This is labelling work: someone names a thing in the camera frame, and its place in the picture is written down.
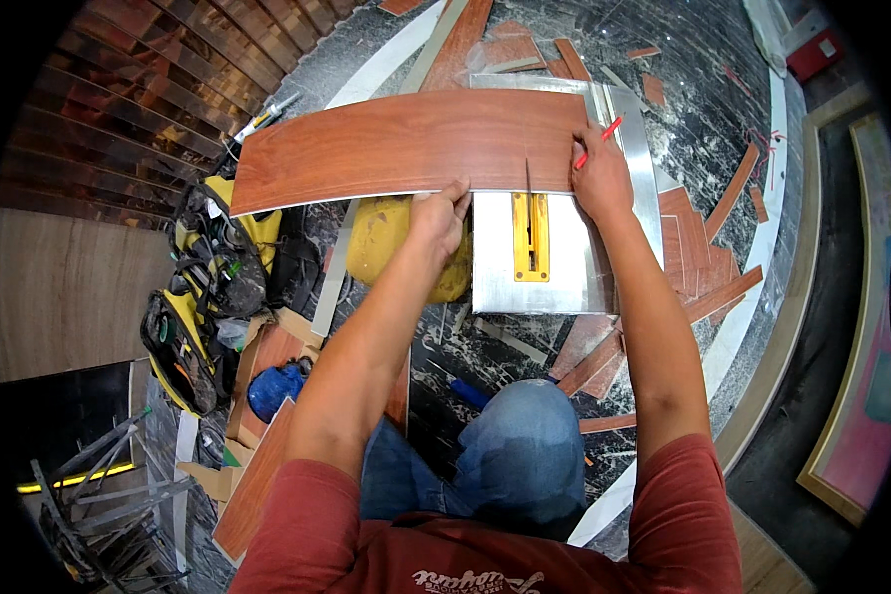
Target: wooden wall panel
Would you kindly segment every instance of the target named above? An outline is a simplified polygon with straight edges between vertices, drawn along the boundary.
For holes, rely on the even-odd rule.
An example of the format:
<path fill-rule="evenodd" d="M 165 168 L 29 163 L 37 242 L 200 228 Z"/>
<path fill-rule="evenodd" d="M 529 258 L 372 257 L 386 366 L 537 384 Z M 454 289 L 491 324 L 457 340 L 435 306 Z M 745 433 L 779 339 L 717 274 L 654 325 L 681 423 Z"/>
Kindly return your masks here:
<path fill-rule="evenodd" d="M 437 190 L 460 175 L 474 189 L 524 189 L 525 158 L 535 191 L 569 191 L 571 131 L 586 118 L 579 95 L 510 89 L 411 93 L 310 113 L 248 137 L 231 213 Z"/>
<path fill-rule="evenodd" d="M 0 382 L 143 356 L 172 269 L 163 233 L 0 208 Z"/>
<path fill-rule="evenodd" d="M 363 0 L 88 0 L 19 112 L 0 205 L 162 228 Z"/>

